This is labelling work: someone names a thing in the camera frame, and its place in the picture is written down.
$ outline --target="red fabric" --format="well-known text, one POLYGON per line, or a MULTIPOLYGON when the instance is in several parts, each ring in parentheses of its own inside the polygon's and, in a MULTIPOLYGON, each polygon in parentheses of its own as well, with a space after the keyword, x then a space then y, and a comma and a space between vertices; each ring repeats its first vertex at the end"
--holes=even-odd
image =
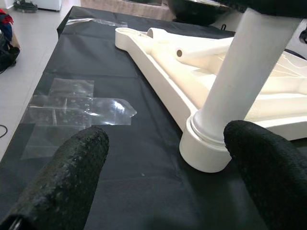
MULTIPOLYGON (((3 9, 0 9, 0 14, 6 14, 6 12, 3 11, 3 9)), ((14 23, 13 18, 11 16, 6 16, 3 20, 2 23, 14 23)))

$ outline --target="black fabric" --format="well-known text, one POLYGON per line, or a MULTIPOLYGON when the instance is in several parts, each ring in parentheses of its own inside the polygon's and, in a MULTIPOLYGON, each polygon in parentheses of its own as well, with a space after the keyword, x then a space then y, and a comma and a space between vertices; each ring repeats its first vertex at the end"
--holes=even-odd
MULTIPOLYGON (((68 18, 126 22, 210 38, 215 28, 73 7, 68 18)), ((94 80, 94 97, 122 98, 137 114, 131 126, 103 126, 110 151, 85 230, 266 230, 231 162, 215 174, 187 165, 181 130, 129 54, 115 48, 115 27, 95 22, 66 26, 35 90, 47 95, 54 78, 94 80)), ((0 162, 0 219, 49 158, 20 160, 34 126, 20 124, 0 162)), ((307 152, 307 141, 296 141, 307 152)))
POLYGON ((306 0, 214 0, 226 6, 244 12, 246 8, 252 8, 260 13, 294 17, 306 18, 307 17, 307 1, 306 0))
POLYGON ((107 134, 98 127, 71 137, 25 188, 0 229, 20 217, 36 230, 83 230, 108 149, 107 134))
POLYGON ((307 229, 307 158, 283 137, 251 122, 230 122, 224 137, 269 228, 307 229))

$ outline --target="round pedestal foot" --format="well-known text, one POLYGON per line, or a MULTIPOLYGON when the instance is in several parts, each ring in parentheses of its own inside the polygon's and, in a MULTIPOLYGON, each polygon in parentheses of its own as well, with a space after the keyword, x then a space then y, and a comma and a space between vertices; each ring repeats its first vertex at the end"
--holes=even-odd
POLYGON ((224 143, 204 136, 200 138, 192 128, 192 120, 193 116, 187 119, 179 145, 183 159, 202 172, 217 173, 223 170, 231 160, 224 143))

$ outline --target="black bag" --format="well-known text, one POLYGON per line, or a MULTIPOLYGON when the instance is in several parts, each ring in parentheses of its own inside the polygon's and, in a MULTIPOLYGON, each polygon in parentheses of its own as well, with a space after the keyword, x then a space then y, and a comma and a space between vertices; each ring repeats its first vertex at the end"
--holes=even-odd
POLYGON ((0 74, 16 64, 20 49, 13 47, 3 33, 0 34, 0 74))

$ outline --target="black foam grip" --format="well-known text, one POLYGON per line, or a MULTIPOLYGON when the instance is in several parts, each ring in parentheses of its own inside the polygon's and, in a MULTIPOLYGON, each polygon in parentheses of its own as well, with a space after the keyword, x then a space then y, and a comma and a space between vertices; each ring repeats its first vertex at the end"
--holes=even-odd
POLYGON ((306 0, 215 0, 226 6, 244 12, 252 8, 262 14, 294 18, 307 17, 306 0))
POLYGON ((307 229, 307 159, 291 142, 251 122, 230 122, 224 137, 267 226, 307 229))
POLYGON ((25 188, 0 229, 22 217, 26 229, 82 230, 108 148, 106 133, 97 127, 67 140, 25 188))

